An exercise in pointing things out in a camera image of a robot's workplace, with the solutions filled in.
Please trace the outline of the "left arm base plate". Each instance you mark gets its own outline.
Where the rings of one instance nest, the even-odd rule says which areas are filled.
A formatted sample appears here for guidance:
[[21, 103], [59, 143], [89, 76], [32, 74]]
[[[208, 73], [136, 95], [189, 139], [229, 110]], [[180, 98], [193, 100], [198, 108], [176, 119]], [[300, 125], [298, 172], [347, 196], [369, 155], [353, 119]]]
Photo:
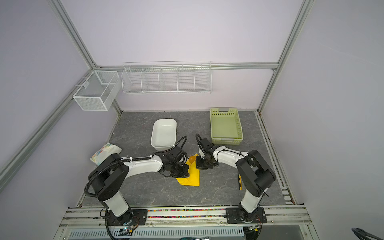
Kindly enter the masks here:
[[147, 209], [130, 209], [120, 217], [108, 211], [106, 217], [109, 226], [143, 226], [146, 224], [147, 215]]

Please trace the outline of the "yellow paper napkin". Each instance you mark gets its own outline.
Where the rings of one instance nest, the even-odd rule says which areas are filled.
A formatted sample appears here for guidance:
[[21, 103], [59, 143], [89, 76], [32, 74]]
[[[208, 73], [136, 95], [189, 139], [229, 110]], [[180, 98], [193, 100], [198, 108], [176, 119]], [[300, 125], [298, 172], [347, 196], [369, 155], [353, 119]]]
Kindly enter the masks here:
[[186, 165], [189, 166], [188, 178], [177, 178], [177, 181], [182, 186], [192, 186], [192, 187], [199, 187], [200, 186], [200, 170], [197, 169], [196, 160], [199, 155], [195, 154], [191, 157], [189, 157], [188, 161], [186, 162]]

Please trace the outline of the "white oval plastic tub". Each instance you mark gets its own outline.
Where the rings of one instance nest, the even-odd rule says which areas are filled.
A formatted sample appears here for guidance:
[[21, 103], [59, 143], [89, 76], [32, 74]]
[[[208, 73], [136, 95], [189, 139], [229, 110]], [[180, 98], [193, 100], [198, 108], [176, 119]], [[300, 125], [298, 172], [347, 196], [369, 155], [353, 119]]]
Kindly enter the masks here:
[[159, 119], [153, 125], [151, 146], [157, 151], [165, 151], [173, 147], [177, 137], [177, 121]]

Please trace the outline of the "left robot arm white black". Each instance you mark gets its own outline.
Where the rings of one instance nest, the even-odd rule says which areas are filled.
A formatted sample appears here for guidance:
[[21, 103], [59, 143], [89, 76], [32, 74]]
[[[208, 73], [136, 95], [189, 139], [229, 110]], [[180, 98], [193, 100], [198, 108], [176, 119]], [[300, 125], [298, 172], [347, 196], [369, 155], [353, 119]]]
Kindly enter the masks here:
[[188, 178], [188, 154], [183, 147], [188, 137], [181, 137], [175, 145], [146, 157], [124, 158], [109, 155], [88, 176], [84, 195], [98, 199], [115, 217], [125, 217], [131, 210], [120, 189], [127, 178], [146, 173], [159, 173], [166, 178]]

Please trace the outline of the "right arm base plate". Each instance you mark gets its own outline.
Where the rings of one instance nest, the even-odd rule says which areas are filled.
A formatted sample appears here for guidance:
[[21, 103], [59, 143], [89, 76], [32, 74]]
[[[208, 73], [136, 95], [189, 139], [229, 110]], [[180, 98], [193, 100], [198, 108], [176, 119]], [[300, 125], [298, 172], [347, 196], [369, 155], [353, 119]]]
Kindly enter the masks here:
[[267, 218], [265, 210], [262, 207], [256, 208], [253, 212], [248, 213], [246, 210], [236, 208], [226, 208], [225, 218], [228, 224], [265, 224]]

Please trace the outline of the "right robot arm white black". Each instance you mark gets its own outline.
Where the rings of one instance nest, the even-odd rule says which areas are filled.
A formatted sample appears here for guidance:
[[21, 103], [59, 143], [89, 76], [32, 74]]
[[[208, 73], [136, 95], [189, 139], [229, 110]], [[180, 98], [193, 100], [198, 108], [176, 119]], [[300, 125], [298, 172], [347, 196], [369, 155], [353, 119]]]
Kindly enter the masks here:
[[233, 167], [237, 169], [240, 182], [246, 189], [237, 211], [234, 214], [227, 212], [230, 221], [266, 223], [265, 211], [260, 202], [277, 177], [263, 156], [256, 150], [239, 152], [215, 145], [208, 139], [201, 138], [199, 134], [196, 134], [196, 140], [200, 153], [196, 158], [197, 169], [213, 169], [219, 164]]

